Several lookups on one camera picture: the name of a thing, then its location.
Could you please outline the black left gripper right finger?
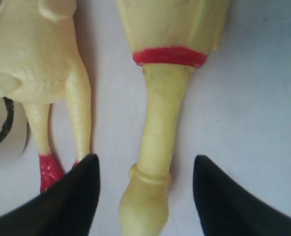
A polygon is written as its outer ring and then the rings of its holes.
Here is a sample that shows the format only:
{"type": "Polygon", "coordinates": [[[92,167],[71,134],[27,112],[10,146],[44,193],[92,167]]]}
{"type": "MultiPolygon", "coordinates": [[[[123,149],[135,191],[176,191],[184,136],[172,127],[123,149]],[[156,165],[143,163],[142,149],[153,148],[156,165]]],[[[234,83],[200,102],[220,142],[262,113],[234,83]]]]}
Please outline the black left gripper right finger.
{"type": "Polygon", "coordinates": [[[205,155],[194,161],[193,196],[206,236],[291,236],[291,217],[249,193],[205,155]]]}

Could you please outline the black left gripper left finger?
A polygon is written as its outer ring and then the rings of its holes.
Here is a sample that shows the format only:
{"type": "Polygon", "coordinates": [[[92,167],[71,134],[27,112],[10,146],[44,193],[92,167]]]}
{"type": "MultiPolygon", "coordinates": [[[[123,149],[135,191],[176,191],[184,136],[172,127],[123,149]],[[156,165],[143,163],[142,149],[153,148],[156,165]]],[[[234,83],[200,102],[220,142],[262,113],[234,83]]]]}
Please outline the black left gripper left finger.
{"type": "Polygon", "coordinates": [[[87,236],[99,195],[99,158],[89,154],[44,193],[0,216],[0,236],[87,236]]]}

